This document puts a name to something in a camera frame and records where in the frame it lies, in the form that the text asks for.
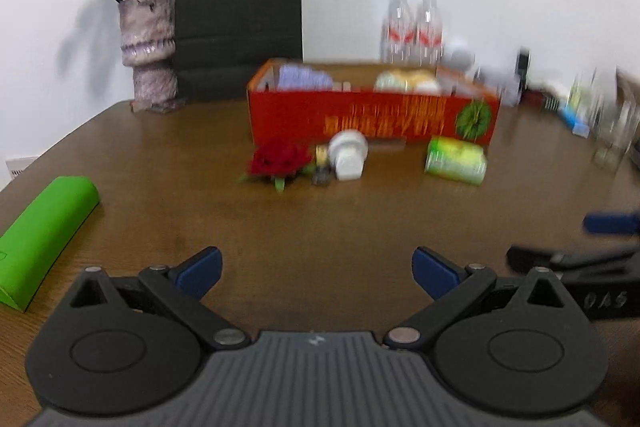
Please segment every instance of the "black paper bag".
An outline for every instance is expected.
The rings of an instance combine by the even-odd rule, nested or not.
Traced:
[[[175,0],[178,95],[243,98],[274,57],[302,58],[302,0]]]

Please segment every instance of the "circular black cover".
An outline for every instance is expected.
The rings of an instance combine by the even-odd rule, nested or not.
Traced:
[[[605,347],[589,323],[531,305],[453,325],[438,339],[434,361],[469,402],[521,417],[584,404],[607,372]]]
[[[185,327],[104,306],[74,310],[45,327],[25,361],[41,402],[81,415],[151,407],[180,391],[199,364],[200,346]]]

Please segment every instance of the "wall outlet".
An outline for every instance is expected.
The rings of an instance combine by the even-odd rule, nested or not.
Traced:
[[[24,171],[29,165],[31,165],[35,160],[37,160],[37,156],[33,158],[15,158],[14,160],[7,160],[6,167],[9,169],[9,174],[11,174],[11,179],[15,180],[18,174]]]

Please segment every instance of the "plastic water bottle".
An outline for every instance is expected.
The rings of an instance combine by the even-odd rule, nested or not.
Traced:
[[[406,63],[415,40],[415,22],[407,0],[391,0],[382,35],[382,61]]]
[[[422,66],[435,66],[442,57],[442,18],[436,0],[422,0],[416,14],[415,54]]]

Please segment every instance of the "gray ribbed panel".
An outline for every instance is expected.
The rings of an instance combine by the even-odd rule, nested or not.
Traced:
[[[46,410],[31,427],[606,427],[583,411],[505,420],[450,396],[420,355],[370,333],[264,332],[214,355],[198,380],[155,409],[117,419]]]

